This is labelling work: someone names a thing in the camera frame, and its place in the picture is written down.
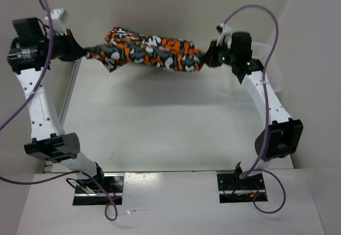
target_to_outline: scratch mark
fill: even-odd
[[[114,152],[112,152],[112,155],[111,155],[111,157],[110,157],[110,159],[109,159],[109,160],[111,160],[111,159],[113,158],[113,154],[114,154]]]

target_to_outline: table surface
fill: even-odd
[[[73,206],[72,188],[65,179],[57,179],[31,186],[17,235],[324,235],[303,170],[274,173],[286,188],[287,202],[272,215],[260,213],[251,202],[220,204],[213,171],[126,173],[115,222],[105,219],[104,206]],[[38,174],[34,181],[51,176]],[[269,201],[257,204],[274,210],[281,204],[281,189],[266,173],[264,183]]]
[[[251,98],[229,87],[226,67],[186,73],[127,64],[110,74],[83,59],[64,129],[106,172],[234,169],[255,151],[263,125]],[[269,168],[293,164],[287,157]]]

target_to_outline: garment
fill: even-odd
[[[121,27],[114,27],[105,40],[105,44],[86,48],[86,58],[101,61],[109,72],[128,62],[179,71],[199,71],[204,65],[200,61],[204,53],[186,40],[147,36]]]

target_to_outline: cloth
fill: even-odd
[[[148,36],[114,27],[105,37],[107,43],[86,48],[88,59],[101,61],[109,72],[128,62],[144,63],[178,71],[199,71],[204,55],[192,42]]]

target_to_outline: white basket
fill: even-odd
[[[251,49],[252,58],[259,59],[264,65],[269,56],[271,47],[265,43],[252,42]],[[228,70],[229,85],[232,95],[247,94],[246,90],[240,85],[237,77],[232,73],[232,68],[230,66],[228,66]],[[275,92],[281,92],[283,90],[283,75],[274,54],[272,54],[269,64],[267,65],[266,75],[272,89]]]

